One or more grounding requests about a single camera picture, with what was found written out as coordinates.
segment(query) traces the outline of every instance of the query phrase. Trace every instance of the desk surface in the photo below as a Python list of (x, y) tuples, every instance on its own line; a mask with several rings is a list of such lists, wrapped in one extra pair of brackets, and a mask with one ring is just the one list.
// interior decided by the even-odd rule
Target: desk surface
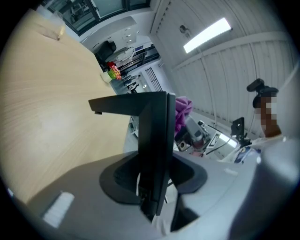
[(115, 95), (95, 56), (68, 35), (43, 36), (30, 11), (0, 66), (0, 167), (25, 203), (68, 170), (122, 153), (129, 116), (95, 115), (89, 99)]

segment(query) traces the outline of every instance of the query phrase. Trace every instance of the white ceiling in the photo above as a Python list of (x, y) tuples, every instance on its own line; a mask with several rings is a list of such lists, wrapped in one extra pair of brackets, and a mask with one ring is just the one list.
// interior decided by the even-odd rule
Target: white ceiling
[[(225, 17), (232, 27), (190, 53), (179, 31), (192, 34)], [(256, 78), (280, 88), (297, 61), (295, 48), (280, 20), (259, 0), (162, 0), (151, 40), (167, 68), (177, 95), (190, 98), (195, 111), (218, 125), (245, 117), (252, 138), (262, 136), (246, 86)]]

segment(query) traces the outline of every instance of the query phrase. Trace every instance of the black chair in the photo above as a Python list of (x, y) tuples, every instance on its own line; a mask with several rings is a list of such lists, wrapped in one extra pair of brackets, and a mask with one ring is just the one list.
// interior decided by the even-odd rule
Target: black chair
[(100, 64), (103, 71), (107, 70), (106, 59), (110, 57), (114, 51), (116, 51), (117, 47), (114, 42), (105, 41), (99, 48), (98, 52), (95, 53), (96, 59)]

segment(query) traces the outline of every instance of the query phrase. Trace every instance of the purple cloth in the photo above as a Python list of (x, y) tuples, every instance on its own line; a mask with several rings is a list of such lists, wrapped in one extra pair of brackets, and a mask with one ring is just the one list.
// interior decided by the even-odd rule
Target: purple cloth
[(185, 126), (185, 116), (193, 110), (193, 102), (187, 97), (176, 98), (175, 106), (175, 136), (182, 126)]

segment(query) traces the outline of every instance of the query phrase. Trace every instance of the red object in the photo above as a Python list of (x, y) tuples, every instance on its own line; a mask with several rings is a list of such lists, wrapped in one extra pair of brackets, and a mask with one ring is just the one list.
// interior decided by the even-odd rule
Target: red object
[(107, 65), (109, 68), (112, 68), (113, 66), (116, 66), (114, 62), (107, 62)]

